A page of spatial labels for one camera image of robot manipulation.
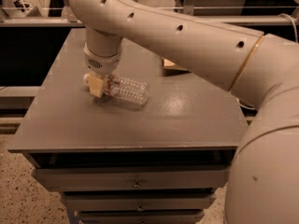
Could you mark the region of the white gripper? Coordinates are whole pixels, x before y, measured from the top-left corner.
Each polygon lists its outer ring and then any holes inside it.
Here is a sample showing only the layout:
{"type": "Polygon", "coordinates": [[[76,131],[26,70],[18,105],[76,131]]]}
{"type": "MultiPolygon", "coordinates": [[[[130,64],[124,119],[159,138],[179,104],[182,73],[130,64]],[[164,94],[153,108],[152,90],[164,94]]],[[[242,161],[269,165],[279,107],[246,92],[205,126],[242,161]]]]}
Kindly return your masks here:
{"type": "MultiPolygon", "coordinates": [[[[95,73],[100,75],[111,74],[119,65],[121,59],[121,43],[104,44],[85,43],[84,56],[86,65],[95,73]]],[[[113,75],[107,78],[106,92],[112,95],[113,75]]],[[[104,93],[106,80],[96,74],[88,74],[86,82],[89,86],[91,95],[101,98],[104,93]]]]}

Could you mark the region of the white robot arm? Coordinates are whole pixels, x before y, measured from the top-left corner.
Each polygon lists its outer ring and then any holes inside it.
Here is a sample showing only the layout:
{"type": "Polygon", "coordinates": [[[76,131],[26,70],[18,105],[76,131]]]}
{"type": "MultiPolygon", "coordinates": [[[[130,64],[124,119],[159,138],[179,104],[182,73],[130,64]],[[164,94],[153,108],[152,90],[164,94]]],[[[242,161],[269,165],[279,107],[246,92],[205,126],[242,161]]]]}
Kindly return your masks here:
{"type": "Polygon", "coordinates": [[[98,75],[117,67],[127,38],[257,109],[232,161],[224,224],[299,224],[297,43],[133,0],[69,3],[98,75]]]}

